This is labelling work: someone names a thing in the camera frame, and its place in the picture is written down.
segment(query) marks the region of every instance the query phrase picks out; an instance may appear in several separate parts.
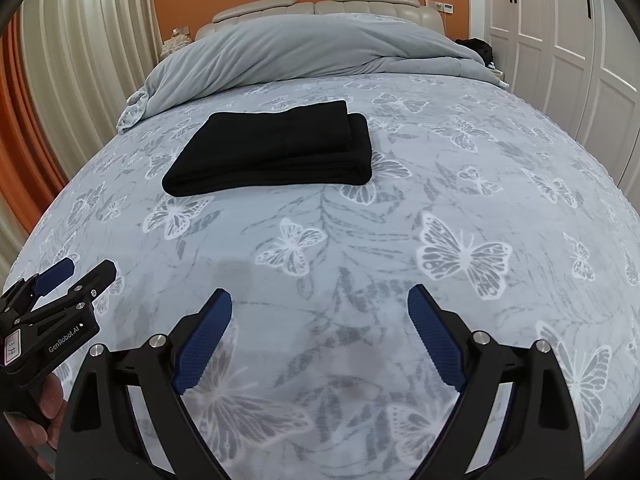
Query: human hand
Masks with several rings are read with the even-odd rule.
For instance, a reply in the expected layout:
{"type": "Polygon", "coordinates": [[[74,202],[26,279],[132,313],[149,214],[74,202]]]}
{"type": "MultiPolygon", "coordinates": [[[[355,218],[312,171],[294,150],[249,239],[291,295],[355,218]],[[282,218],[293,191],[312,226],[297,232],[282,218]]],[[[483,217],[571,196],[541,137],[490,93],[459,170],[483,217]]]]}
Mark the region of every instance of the human hand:
{"type": "Polygon", "coordinates": [[[47,473],[51,473],[53,468],[33,448],[42,446],[47,442],[53,449],[58,448],[58,437],[60,436],[60,426],[65,416],[65,409],[66,400],[63,399],[60,379],[55,374],[50,374],[44,381],[42,396],[40,397],[40,411],[51,421],[48,430],[23,416],[4,414],[12,430],[14,430],[15,436],[18,437],[18,440],[26,447],[27,452],[47,473]]]}

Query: cabinet handle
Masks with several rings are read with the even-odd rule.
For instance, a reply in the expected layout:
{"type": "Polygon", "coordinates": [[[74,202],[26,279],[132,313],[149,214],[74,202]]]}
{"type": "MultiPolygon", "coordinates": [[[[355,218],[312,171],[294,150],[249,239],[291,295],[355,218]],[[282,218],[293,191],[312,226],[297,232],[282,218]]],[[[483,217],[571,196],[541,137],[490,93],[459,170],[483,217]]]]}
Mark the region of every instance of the cabinet handle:
{"type": "Polygon", "coordinates": [[[587,0],[587,16],[591,19],[591,0],[587,0]]]}

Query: silver bolt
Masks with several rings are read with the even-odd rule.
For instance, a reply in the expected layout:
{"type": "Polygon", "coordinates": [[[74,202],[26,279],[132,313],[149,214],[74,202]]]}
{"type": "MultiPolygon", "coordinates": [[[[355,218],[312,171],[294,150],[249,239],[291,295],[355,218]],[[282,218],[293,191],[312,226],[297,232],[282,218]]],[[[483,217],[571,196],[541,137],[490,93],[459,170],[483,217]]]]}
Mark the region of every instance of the silver bolt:
{"type": "Polygon", "coordinates": [[[93,345],[91,348],[89,348],[89,355],[91,357],[98,357],[98,355],[101,355],[102,352],[104,352],[104,346],[100,344],[93,345]]]}
{"type": "Polygon", "coordinates": [[[149,344],[153,348],[160,348],[161,346],[164,346],[164,343],[166,343],[166,336],[162,334],[156,334],[155,336],[152,336],[151,339],[149,340],[149,344]]]}
{"type": "Polygon", "coordinates": [[[491,341],[491,336],[487,332],[474,332],[474,341],[479,345],[486,345],[491,341]]]}
{"type": "Polygon", "coordinates": [[[538,341],[536,341],[536,348],[543,354],[551,352],[551,345],[544,339],[539,339],[538,341]]]}

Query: blue rubber fingertip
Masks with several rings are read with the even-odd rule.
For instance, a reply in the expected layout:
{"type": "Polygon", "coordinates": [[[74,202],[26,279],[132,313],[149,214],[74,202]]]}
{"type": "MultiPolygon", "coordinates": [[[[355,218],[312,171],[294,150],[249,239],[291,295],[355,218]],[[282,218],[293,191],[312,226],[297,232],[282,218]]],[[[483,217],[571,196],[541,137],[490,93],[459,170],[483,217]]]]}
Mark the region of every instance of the blue rubber fingertip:
{"type": "Polygon", "coordinates": [[[440,377],[462,392],[466,386],[462,352],[417,285],[409,291],[407,305],[409,317],[440,377]]]}
{"type": "Polygon", "coordinates": [[[202,377],[216,346],[231,321],[231,295],[223,291],[209,299],[207,313],[182,346],[175,360],[174,390],[182,395],[202,377]]]}
{"type": "Polygon", "coordinates": [[[49,267],[40,274],[33,283],[33,292],[36,296],[46,296],[54,290],[60,283],[68,280],[74,275],[76,266],[70,258],[64,258],[49,267]]]}

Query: bed headboard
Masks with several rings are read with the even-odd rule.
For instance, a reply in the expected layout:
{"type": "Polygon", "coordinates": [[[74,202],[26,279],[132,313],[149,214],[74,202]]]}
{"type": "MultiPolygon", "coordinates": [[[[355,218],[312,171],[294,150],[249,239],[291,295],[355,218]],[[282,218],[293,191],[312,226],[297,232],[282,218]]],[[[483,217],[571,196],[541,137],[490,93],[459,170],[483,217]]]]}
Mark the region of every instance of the bed headboard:
{"type": "Polygon", "coordinates": [[[217,13],[211,23],[201,27],[196,40],[236,23],[273,16],[274,14],[330,14],[333,12],[361,12],[397,16],[431,28],[444,34],[440,13],[422,6],[418,0],[323,0],[322,2],[297,2],[296,0],[259,0],[217,13]]]}

